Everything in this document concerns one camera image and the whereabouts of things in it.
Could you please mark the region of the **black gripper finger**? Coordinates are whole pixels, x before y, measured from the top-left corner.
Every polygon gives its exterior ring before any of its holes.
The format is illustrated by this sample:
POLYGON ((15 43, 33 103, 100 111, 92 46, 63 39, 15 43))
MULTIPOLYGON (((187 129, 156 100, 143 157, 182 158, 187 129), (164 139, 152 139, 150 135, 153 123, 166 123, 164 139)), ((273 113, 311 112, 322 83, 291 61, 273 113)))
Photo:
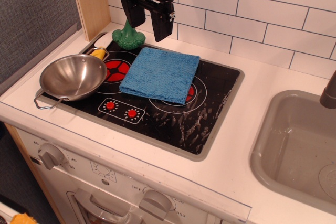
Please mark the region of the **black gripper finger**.
POLYGON ((136 28, 145 22, 145 11, 138 0, 121 0, 121 3, 132 28, 136 28))
POLYGON ((172 34, 174 23, 174 9, 168 10, 167 12, 152 10, 151 19, 154 38, 156 42, 159 42, 172 34))

